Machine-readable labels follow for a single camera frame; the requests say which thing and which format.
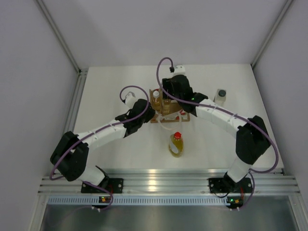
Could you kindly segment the white-capped yellow bottle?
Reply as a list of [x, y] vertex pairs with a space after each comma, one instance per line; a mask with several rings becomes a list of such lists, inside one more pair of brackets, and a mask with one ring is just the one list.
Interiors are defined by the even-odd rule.
[[162, 115], [166, 116], [170, 114], [170, 99], [162, 99]]
[[158, 112], [161, 111], [161, 98], [159, 90], [152, 92], [152, 108]]

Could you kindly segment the burlap watermelon print canvas bag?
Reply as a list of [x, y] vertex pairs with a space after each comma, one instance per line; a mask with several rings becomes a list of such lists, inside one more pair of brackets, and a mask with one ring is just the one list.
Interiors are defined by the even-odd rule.
[[[162, 99], [164, 99], [162, 90], [161, 89], [154, 89], [154, 90], [159, 90], [160, 98], [162, 101]], [[151, 106], [152, 106], [152, 92], [154, 90], [149, 90]], [[178, 102], [171, 99], [170, 114], [162, 115], [162, 107], [161, 107], [160, 112], [155, 110], [155, 115], [150, 120], [150, 123], [159, 124], [165, 130], [179, 131], [180, 124], [189, 121], [190, 121], [190, 115], [183, 110], [183, 108], [179, 105]]]

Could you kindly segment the grey-capped clear bottle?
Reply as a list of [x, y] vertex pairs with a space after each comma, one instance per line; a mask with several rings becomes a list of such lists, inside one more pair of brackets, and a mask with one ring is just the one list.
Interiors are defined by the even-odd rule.
[[217, 89], [217, 92], [214, 97], [214, 103], [223, 106], [227, 97], [227, 92], [224, 89]]

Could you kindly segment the red-capped yellow bottle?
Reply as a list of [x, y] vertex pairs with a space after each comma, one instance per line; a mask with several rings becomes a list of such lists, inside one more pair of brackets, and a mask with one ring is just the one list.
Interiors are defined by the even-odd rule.
[[181, 157], [183, 153], [183, 138], [180, 132], [175, 132], [169, 138], [168, 149], [174, 157]]

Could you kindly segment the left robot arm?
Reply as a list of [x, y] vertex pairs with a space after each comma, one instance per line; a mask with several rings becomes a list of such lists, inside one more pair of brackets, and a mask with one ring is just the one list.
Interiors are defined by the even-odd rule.
[[66, 132], [53, 151], [50, 162], [67, 181], [83, 181], [102, 193], [108, 189], [108, 175], [98, 166], [90, 165], [90, 155], [98, 148], [125, 138], [138, 131], [155, 115], [155, 110], [145, 99], [126, 100], [129, 110], [108, 124], [74, 134]]

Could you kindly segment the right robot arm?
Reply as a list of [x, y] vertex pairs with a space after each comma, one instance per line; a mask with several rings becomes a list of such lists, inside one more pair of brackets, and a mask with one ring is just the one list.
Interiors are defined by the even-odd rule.
[[225, 173], [221, 187], [229, 193], [237, 190], [251, 166], [271, 146], [263, 119], [240, 117], [220, 107], [206, 95], [193, 91], [185, 75], [162, 79], [162, 91], [185, 112], [211, 122], [235, 139], [236, 158]]

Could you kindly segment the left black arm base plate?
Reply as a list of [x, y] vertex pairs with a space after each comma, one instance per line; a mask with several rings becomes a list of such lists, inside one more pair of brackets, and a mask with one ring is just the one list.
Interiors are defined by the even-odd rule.
[[[104, 188], [108, 192], [114, 194], [120, 194], [123, 191], [124, 179], [123, 178], [109, 178], [105, 179], [98, 186]], [[81, 186], [81, 193], [102, 193], [102, 190], [97, 189], [93, 186], [83, 183]]]

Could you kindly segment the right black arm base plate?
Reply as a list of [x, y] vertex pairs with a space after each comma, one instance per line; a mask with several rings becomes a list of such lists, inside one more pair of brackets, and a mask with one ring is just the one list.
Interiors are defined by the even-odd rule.
[[227, 178], [209, 178], [208, 183], [212, 194], [251, 193], [253, 186], [250, 178], [243, 178], [239, 182]]

